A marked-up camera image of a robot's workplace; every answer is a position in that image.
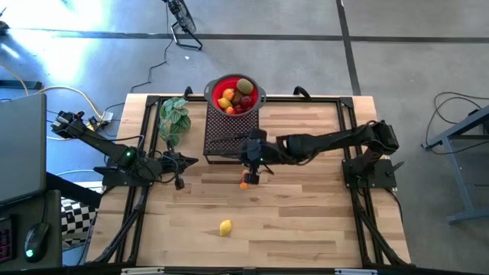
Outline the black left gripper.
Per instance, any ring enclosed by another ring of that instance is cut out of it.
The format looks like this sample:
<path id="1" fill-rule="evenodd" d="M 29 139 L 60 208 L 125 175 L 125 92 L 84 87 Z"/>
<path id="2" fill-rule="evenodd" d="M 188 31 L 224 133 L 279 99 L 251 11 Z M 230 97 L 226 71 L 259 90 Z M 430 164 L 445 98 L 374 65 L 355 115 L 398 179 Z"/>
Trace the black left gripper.
<path id="1" fill-rule="evenodd" d="M 193 164 L 196 164 L 199 161 L 199 159 L 195 157 L 186 157 L 184 155 L 181 155 L 181 157 L 182 159 L 184 159 L 184 161 L 181 163 L 181 167 L 183 169 L 187 169 L 188 167 L 191 167 Z M 172 158 L 171 153 L 167 152 L 162 154 L 162 159 L 165 162 L 165 172 L 173 174 L 173 180 L 176 190 L 183 189 L 185 187 L 185 183 L 180 176 L 179 161 Z"/>

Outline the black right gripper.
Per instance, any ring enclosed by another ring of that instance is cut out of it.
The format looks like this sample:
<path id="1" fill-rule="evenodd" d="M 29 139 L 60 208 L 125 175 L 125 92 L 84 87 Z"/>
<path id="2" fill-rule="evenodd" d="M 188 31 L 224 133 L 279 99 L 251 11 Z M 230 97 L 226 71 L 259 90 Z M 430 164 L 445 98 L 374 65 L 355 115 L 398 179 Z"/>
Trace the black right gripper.
<path id="1" fill-rule="evenodd" d="M 258 128 L 252 129 L 239 157 L 240 162 L 248 168 L 248 172 L 244 174 L 244 182 L 259 184 L 259 167 L 264 166 L 265 173 L 272 173 L 268 164 L 274 157 L 276 157 L 276 145 L 267 141 L 267 132 Z"/>

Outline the black-handled kitchen knife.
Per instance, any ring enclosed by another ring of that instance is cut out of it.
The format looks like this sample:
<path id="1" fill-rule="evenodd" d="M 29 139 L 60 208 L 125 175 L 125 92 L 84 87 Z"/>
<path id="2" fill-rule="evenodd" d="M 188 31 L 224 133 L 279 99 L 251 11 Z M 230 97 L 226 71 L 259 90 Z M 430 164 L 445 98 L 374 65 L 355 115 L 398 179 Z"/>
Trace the black-handled kitchen knife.
<path id="1" fill-rule="evenodd" d="M 247 137 L 248 137 L 248 132 L 245 132 L 245 133 L 232 134 L 232 135 L 227 135 L 222 137 L 214 137 L 212 139 L 207 140 L 207 142 L 213 143 L 213 142 L 220 142 L 220 141 L 232 141 L 232 140 L 237 140 L 237 139 L 242 139 Z"/>

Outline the red collapsible colander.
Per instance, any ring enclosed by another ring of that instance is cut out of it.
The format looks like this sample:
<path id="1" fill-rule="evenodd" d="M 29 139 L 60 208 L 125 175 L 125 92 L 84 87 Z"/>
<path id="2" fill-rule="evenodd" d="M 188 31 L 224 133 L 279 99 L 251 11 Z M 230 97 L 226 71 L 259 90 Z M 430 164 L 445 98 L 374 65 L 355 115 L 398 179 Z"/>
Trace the red collapsible colander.
<path id="1" fill-rule="evenodd" d="M 251 107 L 241 114 L 229 114 L 223 110 L 218 103 L 225 89 L 236 88 L 240 79 L 246 79 L 251 82 L 253 90 L 250 94 Z M 233 73 L 221 76 L 218 79 L 209 81 L 204 88 L 204 98 L 207 102 L 219 113 L 230 118 L 240 118 L 248 115 L 251 112 L 259 110 L 267 102 L 266 92 L 252 79 L 250 76 Z"/>

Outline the green-brown kiwi fruit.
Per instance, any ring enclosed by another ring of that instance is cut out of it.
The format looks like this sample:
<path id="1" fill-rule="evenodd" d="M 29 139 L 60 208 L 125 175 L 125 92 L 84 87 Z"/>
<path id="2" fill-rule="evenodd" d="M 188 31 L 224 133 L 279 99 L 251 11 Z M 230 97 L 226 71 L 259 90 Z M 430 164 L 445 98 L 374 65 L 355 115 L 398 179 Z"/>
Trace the green-brown kiwi fruit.
<path id="1" fill-rule="evenodd" d="M 239 79 L 236 83 L 236 86 L 238 91 L 243 93 L 244 95 L 250 95 L 254 91 L 253 83 L 245 78 Z"/>

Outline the green leafy potted plant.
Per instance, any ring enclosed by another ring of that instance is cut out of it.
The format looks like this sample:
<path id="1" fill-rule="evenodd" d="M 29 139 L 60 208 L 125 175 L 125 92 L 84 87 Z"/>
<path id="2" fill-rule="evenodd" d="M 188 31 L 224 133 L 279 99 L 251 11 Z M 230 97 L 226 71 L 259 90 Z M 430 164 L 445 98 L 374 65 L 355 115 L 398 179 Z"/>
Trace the green leafy potted plant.
<path id="1" fill-rule="evenodd" d="M 184 98 L 173 97 L 166 100 L 160 108 L 159 135 L 171 147 L 180 142 L 180 134 L 191 127 L 187 101 Z"/>

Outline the silver aluminium strut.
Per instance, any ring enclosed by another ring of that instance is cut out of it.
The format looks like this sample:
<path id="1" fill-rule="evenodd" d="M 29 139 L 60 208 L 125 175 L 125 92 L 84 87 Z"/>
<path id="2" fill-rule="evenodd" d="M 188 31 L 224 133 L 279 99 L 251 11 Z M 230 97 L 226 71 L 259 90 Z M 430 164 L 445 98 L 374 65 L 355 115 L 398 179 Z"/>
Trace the silver aluminium strut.
<path id="1" fill-rule="evenodd" d="M 337 268 L 335 275 L 378 275 L 378 272 L 369 269 Z"/>
<path id="2" fill-rule="evenodd" d="M 163 267 L 132 267 L 121 270 L 120 275 L 163 275 Z"/>

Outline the black-white checkered board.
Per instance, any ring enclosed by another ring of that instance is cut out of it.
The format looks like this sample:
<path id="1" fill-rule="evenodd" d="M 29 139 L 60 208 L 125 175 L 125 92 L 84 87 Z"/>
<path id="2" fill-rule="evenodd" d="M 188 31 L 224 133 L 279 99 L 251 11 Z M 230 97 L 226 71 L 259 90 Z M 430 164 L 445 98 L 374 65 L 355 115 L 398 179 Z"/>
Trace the black-white checkered board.
<path id="1" fill-rule="evenodd" d="M 71 199 L 61 200 L 62 248 L 74 248 L 88 239 L 88 232 L 98 209 Z"/>

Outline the black desk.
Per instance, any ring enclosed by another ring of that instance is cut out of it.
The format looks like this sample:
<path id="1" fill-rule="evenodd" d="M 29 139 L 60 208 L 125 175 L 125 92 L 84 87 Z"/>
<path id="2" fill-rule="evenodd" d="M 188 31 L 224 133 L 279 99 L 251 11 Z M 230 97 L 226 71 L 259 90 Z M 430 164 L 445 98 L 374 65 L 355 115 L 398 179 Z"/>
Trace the black desk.
<path id="1" fill-rule="evenodd" d="M 0 264 L 0 274 L 36 273 L 38 270 L 62 266 L 60 207 L 60 192 L 57 190 L 0 207 L 0 216 L 13 215 L 16 218 L 17 229 L 17 256 L 14 260 Z M 41 222 L 50 226 L 47 251 L 40 261 L 28 263 L 24 258 L 25 237 L 33 225 Z"/>

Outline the black floor fan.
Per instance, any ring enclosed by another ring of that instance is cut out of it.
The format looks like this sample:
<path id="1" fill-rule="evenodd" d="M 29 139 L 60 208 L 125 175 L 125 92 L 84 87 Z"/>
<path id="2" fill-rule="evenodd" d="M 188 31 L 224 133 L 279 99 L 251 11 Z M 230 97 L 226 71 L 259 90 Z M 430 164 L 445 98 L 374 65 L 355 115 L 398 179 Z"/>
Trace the black floor fan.
<path id="1" fill-rule="evenodd" d="M 175 17 L 176 22 L 171 25 L 171 34 L 173 36 L 174 43 L 179 47 L 184 47 L 192 50 L 201 50 L 203 44 L 195 36 L 196 25 L 191 13 L 184 0 L 162 0 L 171 14 Z M 176 36 L 176 28 L 179 27 L 184 34 L 188 34 L 195 42 L 197 46 L 182 44 L 179 42 L 179 38 Z"/>

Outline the black computer mouse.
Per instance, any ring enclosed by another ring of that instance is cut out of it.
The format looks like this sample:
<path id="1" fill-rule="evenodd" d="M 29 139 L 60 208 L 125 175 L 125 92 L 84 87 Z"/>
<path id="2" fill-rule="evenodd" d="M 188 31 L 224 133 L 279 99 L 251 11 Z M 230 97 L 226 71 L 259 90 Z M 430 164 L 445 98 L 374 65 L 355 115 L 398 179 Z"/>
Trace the black computer mouse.
<path id="1" fill-rule="evenodd" d="M 41 222 L 28 230 L 24 241 L 24 258 L 28 263 L 36 263 L 45 256 L 49 229 L 47 223 Z"/>

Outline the flat black bar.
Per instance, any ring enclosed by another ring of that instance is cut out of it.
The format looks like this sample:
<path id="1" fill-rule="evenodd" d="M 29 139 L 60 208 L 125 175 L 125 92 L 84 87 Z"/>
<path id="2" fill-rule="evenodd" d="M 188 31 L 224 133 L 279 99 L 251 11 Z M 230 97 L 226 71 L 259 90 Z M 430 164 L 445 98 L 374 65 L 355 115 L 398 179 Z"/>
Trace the flat black bar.
<path id="1" fill-rule="evenodd" d="M 21 83 L 19 80 L 0 79 L 0 88 L 41 90 L 43 88 L 43 83 L 35 81 L 24 81 L 24 83 Z"/>

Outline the black keyboard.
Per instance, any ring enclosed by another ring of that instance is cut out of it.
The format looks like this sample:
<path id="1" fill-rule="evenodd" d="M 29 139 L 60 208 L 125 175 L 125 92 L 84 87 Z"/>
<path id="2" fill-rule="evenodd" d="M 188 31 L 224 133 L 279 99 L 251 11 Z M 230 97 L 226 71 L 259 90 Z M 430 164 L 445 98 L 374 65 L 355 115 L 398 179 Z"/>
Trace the black keyboard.
<path id="1" fill-rule="evenodd" d="M 0 264 L 14 260 L 17 256 L 16 218 L 0 216 Z"/>

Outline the blue-grey metal desk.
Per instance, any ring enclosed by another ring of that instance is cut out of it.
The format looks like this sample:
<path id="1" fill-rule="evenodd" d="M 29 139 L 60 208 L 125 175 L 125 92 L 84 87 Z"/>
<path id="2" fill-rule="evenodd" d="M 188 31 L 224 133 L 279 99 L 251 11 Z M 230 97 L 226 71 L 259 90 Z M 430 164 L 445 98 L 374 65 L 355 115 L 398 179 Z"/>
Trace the blue-grey metal desk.
<path id="1" fill-rule="evenodd" d="M 447 157 L 463 209 L 446 217 L 450 225 L 489 218 L 489 105 L 437 134 L 421 147 Z"/>

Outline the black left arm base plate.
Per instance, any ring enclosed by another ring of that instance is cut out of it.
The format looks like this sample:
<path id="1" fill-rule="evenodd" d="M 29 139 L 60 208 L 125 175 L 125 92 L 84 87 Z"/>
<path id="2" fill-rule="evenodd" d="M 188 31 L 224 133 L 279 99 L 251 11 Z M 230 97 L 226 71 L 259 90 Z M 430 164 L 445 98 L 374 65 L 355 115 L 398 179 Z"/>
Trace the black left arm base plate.
<path id="1" fill-rule="evenodd" d="M 118 162 L 115 167 L 94 167 L 103 176 L 104 186 L 151 186 L 162 169 L 156 160 L 135 158 Z"/>

